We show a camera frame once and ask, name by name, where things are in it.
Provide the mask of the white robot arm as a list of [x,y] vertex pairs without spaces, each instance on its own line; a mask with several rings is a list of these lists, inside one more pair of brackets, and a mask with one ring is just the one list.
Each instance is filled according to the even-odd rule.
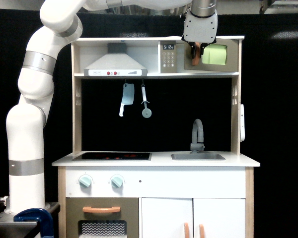
[[189,5],[183,38],[211,44],[217,34],[214,0],[47,0],[40,8],[43,26],[30,38],[18,78],[20,98],[6,117],[9,161],[9,209],[17,214],[44,208],[44,133],[54,93],[53,72],[60,50],[83,31],[77,16],[89,11],[137,5],[165,10]]

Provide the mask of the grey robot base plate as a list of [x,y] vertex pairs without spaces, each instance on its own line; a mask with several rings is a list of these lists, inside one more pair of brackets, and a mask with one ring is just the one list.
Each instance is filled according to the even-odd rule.
[[[60,212],[59,203],[46,203],[43,209],[51,214],[54,221],[54,227],[56,227],[58,213]],[[16,214],[7,209],[0,213],[0,238],[41,238],[40,225],[38,222],[14,222],[13,217],[15,215]],[[58,237],[58,234],[55,231],[54,237]]]

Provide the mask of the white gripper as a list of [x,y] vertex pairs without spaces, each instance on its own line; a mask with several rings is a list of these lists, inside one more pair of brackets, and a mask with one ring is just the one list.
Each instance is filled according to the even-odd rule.
[[196,17],[188,11],[184,21],[183,40],[190,46],[190,56],[196,56],[196,43],[200,43],[200,58],[204,54],[204,49],[216,39],[218,28],[217,11],[209,17]]

